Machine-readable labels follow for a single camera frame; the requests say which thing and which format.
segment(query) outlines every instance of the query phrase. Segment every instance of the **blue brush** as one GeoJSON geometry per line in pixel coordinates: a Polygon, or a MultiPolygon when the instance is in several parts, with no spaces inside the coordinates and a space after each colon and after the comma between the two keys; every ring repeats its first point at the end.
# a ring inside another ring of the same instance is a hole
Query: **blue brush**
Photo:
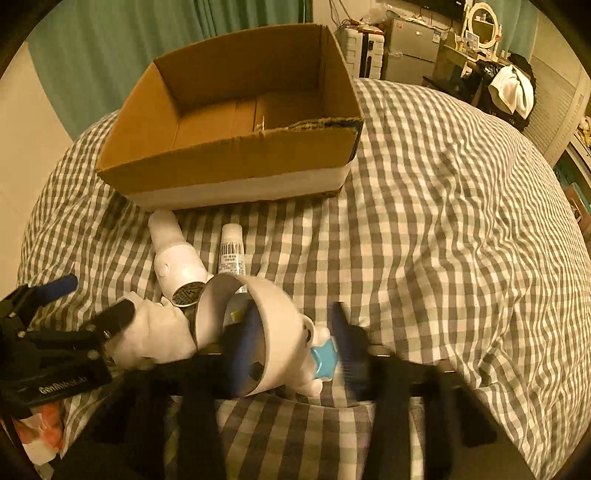
{"type": "Polygon", "coordinates": [[[336,341],[345,386],[357,400],[370,400],[371,357],[367,333],[360,326],[349,324],[339,302],[330,306],[328,327],[336,341]]]}
{"type": "Polygon", "coordinates": [[[253,300],[248,302],[242,321],[228,325],[220,338],[223,351],[223,371],[229,398],[244,395],[246,382],[251,376],[252,357],[255,352],[257,324],[261,317],[253,300]]]}
{"type": "Polygon", "coordinates": [[[39,306],[44,307],[52,301],[72,293],[78,288],[78,279],[75,275],[66,275],[52,282],[35,287],[35,299],[39,306]]]}

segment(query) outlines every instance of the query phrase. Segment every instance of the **box flap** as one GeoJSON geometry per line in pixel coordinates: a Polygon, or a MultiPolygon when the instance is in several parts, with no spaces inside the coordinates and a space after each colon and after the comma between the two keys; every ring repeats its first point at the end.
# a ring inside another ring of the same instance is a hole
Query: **box flap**
{"type": "Polygon", "coordinates": [[[170,93],[151,63],[119,112],[100,152],[97,170],[168,151],[178,120],[170,93]]]}
{"type": "Polygon", "coordinates": [[[335,36],[322,29],[322,62],[319,72],[322,111],[330,118],[363,119],[355,88],[335,36]]]}
{"type": "Polygon", "coordinates": [[[181,112],[277,90],[318,86],[320,36],[314,24],[278,25],[210,38],[156,58],[181,112]]]}

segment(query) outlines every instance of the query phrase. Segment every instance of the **metal disc with warning label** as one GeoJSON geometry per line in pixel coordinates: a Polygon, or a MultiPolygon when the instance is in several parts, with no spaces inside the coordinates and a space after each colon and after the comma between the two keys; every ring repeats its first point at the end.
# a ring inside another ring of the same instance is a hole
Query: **metal disc with warning label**
{"type": "Polygon", "coordinates": [[[170,299],[175,307],[190,307],[199,301],[201,292],[205,283],[195,281],[187,283],[174,292],[173,298],[170,299]]]}

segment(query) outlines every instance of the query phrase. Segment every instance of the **checkered bed sheet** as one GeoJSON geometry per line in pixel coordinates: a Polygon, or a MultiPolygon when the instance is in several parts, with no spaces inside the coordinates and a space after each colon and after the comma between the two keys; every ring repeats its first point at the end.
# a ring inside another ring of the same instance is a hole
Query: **checkered bed sheet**
{"type": "MultiPolygon", "coordinates": [[[[403,358],[450,358],[548,479],[591,419],[591,262],[553,172],[517,130],[442,93],[376,80],[356,90],[365,126],[338,196],[180,212],[183,232],[214,272],[221,227],[238,222],[248,273],[318,324],[342,301],[403,358]]],[[[94,172],[115,117],[74,143],[31,215],[19,282],[80,281],[35,327],[76,329],[128,291],[161,296],[148,213],[94,172]]],[[[64,449],[108,391],[65,402],[64,449]]],[[[410,414],[415,479],[420,413],[410,414]]],[[[371,420],[338,371],[319,400],[275,391],[222,402],[229,478],[356,479],[371,420]]],[[[171,476],[175,442],[173,429],[171,476]]]]}

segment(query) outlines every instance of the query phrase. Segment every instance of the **cardboard box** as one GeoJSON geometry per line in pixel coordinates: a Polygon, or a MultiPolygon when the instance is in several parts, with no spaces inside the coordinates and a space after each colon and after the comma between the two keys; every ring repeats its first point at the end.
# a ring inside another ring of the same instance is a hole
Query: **cardboard box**
{"type": "Polygon", "coordinates": [[[147,210],[336,192],[362,126],[327,27],[244,30],[156,58],[96,171],[147,210]]]}

